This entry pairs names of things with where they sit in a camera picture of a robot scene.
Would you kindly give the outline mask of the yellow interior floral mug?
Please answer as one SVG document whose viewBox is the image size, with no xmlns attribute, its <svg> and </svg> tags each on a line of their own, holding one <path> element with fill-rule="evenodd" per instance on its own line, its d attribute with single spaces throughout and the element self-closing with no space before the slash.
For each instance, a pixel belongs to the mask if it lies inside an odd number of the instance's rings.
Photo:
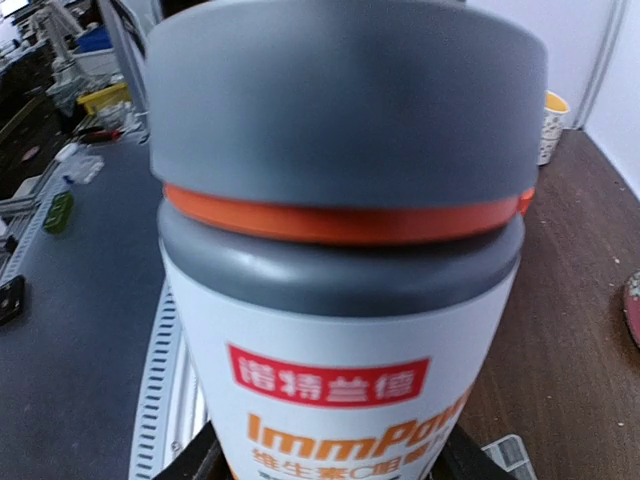
<svg viewBox="0 0 640 480">
<path fill-rule="evenodd" d="M 544 124 L 537 159 L 538 166 L 544 166 L 550 162 L 569 113 L 570 106 L 566 100 L 552 91 L 546 92 Z"/>
</svg>

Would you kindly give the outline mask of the left aluminium frame post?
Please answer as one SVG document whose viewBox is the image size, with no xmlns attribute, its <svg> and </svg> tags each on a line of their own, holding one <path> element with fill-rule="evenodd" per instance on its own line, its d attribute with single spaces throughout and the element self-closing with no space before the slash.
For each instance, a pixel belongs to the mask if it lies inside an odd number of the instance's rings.
<svg viewBox="0 0 640 480">
<path fill-rule="evenodd" d="M 582 130 L 591 115 L 618 43 L 629 5 L 629 0 L 615 0 L 612 2 L 593 68 L 571 123 L 572 130 Z"/>
</svg>

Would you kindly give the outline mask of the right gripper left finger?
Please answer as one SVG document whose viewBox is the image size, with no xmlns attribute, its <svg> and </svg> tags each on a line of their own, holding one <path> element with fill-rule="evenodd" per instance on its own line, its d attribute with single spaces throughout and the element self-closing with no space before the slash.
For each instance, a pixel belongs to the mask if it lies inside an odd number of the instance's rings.
<svg viewBox="0 0 640 480">
<path fill-rule="evenodd" d="M 221 480 L 225 478 L 225 458 L 210 422 L 155 480 Z"/>
</svg>

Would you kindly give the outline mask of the red floral plate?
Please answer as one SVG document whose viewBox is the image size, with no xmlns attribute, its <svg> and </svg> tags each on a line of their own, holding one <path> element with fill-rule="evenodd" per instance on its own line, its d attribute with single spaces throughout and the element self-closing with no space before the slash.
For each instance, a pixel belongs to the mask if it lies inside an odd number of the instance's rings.
<svg viewBox="0 0 640 480">
<path fill-rule="evenodd" d="M 623 313 L 629 334 L 640 349 L 640 271 L 634 272 L 624 284 Z"/>
</svg>

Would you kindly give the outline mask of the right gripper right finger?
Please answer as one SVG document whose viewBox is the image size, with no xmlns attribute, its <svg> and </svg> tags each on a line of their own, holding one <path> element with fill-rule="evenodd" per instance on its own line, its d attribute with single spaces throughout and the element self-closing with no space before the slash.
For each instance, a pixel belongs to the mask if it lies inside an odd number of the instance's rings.
<svg viewBox="0 0 640 480">
<path fill-rule="evenodd" d="M 433 479 L 489 480 L 500 478 L 500 467 L 456 424 L 432 471 Z"/>
</svg>

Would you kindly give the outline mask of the clear plastic pill organizer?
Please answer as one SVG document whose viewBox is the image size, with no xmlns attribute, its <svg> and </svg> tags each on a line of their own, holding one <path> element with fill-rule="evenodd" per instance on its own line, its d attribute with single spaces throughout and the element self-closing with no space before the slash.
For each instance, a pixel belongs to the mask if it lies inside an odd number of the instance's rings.
<svg viewBox="0 0 640 480">
<path fill-rule="evenodd" d="M 514 479 L 537 479 L 524 442 L 519 435 L 506 435 L 485 445 L 481 450 Z"/>
</svg>

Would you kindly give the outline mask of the grey lid pill bottle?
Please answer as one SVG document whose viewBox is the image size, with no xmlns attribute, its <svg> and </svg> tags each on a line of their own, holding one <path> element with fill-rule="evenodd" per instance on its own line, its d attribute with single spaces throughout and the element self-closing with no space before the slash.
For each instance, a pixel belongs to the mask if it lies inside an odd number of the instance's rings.
<svg viewBox="0 0 640 480">
<path fill-rule="evenodd" d="M 422 479 L 520 263 L 547 52 L 456 1 L 211 1 L 149 34 L 166 276 L 237 479 Z"/>
</svg>

